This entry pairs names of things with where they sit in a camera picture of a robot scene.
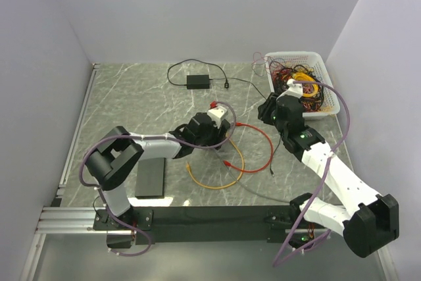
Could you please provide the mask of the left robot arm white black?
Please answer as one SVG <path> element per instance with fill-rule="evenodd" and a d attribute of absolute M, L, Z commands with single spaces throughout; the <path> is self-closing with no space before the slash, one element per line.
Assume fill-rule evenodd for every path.
<path fill-rule="evenodd" d="M 119 230 L 131 225 L 132 205 L 124 182 L 137 162 L 181 159 L 194 149 L 220 148 L 231 127 L 227 115 L 227 108 L 216 106 L 161 135 L 133 134 L 122 126 L 112 129 L 83 159 L 110 210 L 109 222 Z"/>

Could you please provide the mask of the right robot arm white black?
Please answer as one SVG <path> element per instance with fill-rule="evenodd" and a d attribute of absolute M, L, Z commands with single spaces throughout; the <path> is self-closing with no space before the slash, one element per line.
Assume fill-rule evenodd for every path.
<path fill-rule="evenodd" d="M 362 258 L 399 237 L 398 201 L 365 184 L 326 140 L 305 124 L 303 106 L 297 97 L 271 93 L 258 107 L 258 118 L 273 125 L 284 147 L 341 201 L 338 207 L 322 201 L 315 193 L 291 200 L 291 233 L 308 223 L 319 224 L 342 236 L 349 249 Z"/>

